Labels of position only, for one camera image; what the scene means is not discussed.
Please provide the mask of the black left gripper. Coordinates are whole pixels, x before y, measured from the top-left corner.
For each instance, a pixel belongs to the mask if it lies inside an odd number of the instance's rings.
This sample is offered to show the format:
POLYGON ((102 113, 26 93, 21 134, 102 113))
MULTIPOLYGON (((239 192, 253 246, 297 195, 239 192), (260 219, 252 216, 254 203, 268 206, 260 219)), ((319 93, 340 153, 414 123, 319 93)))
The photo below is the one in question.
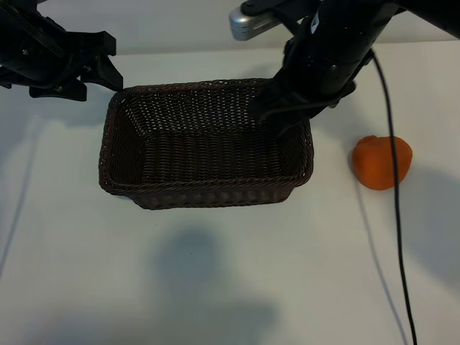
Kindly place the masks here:
POLYGON ((4 88, 29 86, 32 98, 84 102, 84 83, 123 89, 123 77, 109 58, 115 55, 116 39, 108 32, 69 32, 42 16, 36 5, 1 6, 4 88))

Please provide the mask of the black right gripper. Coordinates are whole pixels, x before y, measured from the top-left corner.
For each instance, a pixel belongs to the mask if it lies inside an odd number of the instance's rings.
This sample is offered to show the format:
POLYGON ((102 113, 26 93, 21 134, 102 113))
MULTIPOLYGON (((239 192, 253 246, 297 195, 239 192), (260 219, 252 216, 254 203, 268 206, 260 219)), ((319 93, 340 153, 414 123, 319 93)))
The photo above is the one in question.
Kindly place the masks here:
POLYGON ((355 89, 370 60, 373 39, 289 40, 282 68, 249 102, 258 123, 276 124, 276 137, 338 103, 355 89))

